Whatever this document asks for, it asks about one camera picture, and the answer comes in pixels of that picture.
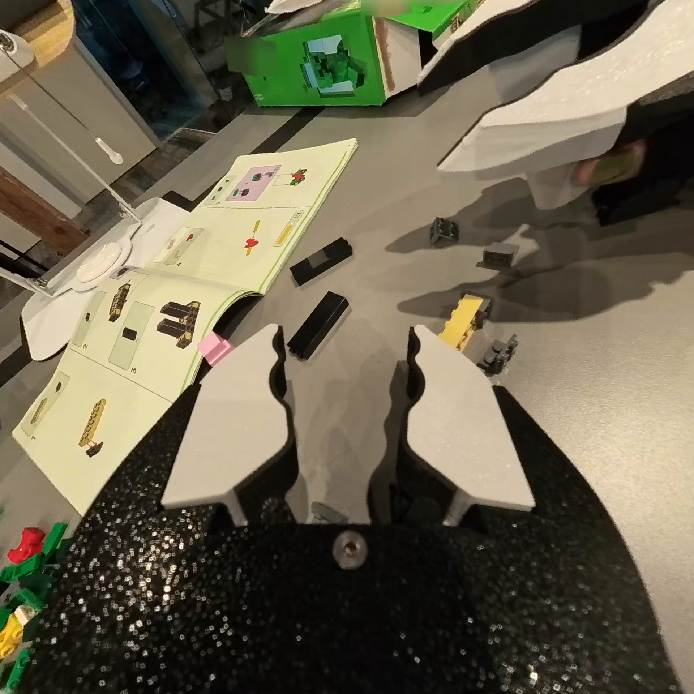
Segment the green cardboard box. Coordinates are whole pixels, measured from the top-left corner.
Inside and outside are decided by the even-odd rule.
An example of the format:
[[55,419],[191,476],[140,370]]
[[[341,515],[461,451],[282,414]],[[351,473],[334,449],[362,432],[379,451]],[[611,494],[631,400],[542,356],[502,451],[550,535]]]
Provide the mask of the green cardboard box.
[[265,16],[225,39],[228,68],[259,107],[381,106],[422,68],[479,1],[351,1]]

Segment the white flat stand base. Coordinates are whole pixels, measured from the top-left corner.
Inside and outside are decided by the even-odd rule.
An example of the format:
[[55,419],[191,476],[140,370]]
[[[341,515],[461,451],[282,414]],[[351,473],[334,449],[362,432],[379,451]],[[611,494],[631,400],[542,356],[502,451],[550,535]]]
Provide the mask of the white flat stand base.
[[[120,220],[48,280],[53,296],[35,294],[26,302],[21,324],[31,360],[46,361],[60,352],[72,338],[97,285],[120,266],[143,267],[149,263],[189,216],[184,209],[160,198],[144,202],[135,212],[142,220],[137,230],[132,219]],[[115,264],[91,283],[77,281],[80,267],[109,244],[117,244],[121,251]]]

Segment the green instruction booklet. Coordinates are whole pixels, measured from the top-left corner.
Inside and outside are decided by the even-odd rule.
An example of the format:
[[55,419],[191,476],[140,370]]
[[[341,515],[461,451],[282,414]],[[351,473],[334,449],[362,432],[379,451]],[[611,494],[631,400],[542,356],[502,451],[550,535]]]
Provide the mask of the green instruction booklet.
[[[266,294],[357,147],[351,138],[238,157],[149,263],[120,266],[97,285],[13,431],[80,516],[192,384],[198,343],[237,301]],[[91,283],[120,255],[104,246],[77,281]]]

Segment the black long brick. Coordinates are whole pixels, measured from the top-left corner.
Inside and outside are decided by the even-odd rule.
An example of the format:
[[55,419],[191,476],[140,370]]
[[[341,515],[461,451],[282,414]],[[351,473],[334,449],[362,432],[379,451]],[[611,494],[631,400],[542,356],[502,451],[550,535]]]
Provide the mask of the black long brick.
[[290,273],[296,286],[302,287],[352,255],[351,244],[345,238],[340,237],[291,266]]
[[310,359],[347,308],[345,296],[328,291],[290,338],[288,351],[300,360]]

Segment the grey small brick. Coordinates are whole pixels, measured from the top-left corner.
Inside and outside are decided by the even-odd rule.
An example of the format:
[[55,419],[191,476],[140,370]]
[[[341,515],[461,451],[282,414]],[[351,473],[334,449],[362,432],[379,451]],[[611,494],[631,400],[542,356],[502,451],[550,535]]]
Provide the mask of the grey small brick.
[[494,270],[508,271],[512,269],[519,246],[506,242],[493,242],[482,251],[481,261],[476,266]]

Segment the yellow brick assembly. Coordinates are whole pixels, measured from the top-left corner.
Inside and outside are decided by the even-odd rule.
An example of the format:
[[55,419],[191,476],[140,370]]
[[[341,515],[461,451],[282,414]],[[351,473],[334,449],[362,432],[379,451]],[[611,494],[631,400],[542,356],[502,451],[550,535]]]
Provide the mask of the yellow brick assembly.
[[490,316],[494,299],[479,294],[464,293],[444,324],[438,338],[463,353],[473,334],[481,330]]

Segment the white round device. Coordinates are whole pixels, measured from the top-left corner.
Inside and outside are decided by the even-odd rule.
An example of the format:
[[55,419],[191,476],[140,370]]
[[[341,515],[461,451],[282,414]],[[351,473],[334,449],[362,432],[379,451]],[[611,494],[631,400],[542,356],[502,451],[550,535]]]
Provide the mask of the white round device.
[[23,38],[1,30],[1,81],[35,62],[35,53]]

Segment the dark glass cabinet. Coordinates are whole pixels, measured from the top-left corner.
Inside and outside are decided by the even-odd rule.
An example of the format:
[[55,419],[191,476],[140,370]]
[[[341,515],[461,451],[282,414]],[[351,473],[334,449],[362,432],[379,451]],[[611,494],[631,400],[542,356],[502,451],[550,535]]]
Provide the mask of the dark glass cabinet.
[[253,104],[225,39],[262,19],[262,1],[72,4],[82,46],[159,141],[184,128],[218,133]]

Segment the pile of small toy bricks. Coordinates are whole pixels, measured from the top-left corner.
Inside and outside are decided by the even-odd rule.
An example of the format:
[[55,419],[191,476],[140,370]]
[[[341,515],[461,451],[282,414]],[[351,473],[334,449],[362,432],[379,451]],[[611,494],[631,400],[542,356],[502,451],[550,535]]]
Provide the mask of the pile of small toy bricks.
[[69,524],[29,525],[1,551],[1,692],[16,693],[69,550]]

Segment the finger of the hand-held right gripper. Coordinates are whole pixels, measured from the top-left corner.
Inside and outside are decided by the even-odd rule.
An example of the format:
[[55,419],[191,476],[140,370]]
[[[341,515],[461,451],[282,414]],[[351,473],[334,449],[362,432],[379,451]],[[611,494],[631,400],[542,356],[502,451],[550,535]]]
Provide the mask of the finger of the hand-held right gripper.
[[596,160],[693,115],[692,51],[603,51],[484,113],[437,167],[479,180]]
[[491,63],[577,30],[577,57],[591,57],[635,27],[660,1],[484,1],[422,68],[429,94]]

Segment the white cabinet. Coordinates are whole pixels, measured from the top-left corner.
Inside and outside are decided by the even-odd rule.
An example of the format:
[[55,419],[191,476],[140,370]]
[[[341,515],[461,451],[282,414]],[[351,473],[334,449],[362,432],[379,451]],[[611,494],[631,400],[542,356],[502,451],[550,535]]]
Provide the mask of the white cabinet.
[[12,97],[108,184],[155,148],[133,109],[75,37],[61,60],[1,96],[1,167],[68,217],[103,185]]

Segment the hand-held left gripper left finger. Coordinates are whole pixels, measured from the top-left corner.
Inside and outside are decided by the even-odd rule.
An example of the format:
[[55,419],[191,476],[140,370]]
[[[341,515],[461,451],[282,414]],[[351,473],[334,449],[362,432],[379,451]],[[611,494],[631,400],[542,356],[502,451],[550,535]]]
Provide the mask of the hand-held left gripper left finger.
[[293,416],[284,397],[286,352],[269,324],[201,380],[162,495],[166,510],[222,505],[237,526],[267,523],[299,476]]

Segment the dark grey plate brick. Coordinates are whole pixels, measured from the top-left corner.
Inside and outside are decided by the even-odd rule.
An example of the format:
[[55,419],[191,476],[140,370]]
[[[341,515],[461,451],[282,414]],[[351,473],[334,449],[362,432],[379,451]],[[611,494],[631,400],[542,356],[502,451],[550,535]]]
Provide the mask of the dark grey plate brick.
[[505,342],[495,340],[478,360],[477,366],[489,376],[503,372],[518,348],[518,338],[512,334]]

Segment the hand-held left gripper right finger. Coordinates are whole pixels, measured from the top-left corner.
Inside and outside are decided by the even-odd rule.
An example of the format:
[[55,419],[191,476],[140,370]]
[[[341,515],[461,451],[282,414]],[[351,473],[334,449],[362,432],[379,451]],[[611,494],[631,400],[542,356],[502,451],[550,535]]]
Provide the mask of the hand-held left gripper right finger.
[[433,523],[457,526],[473,506],[531,512],[531,490],[493,387],[424,325],[410,328],[409,398],[398,440],[397,486]]

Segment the wooden counter top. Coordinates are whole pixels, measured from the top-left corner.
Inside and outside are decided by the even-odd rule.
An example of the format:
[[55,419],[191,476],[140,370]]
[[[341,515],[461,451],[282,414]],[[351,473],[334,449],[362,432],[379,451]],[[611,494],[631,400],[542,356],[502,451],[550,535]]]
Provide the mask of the wooden counter top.
[[52,1],[33,16],[27,17],[25,22],[5,31],[25,39],[30,44],[35,53],[35,62],[1,81],[3,97],[23,80],[37,77],[65,56],[76,34],[73,3]]

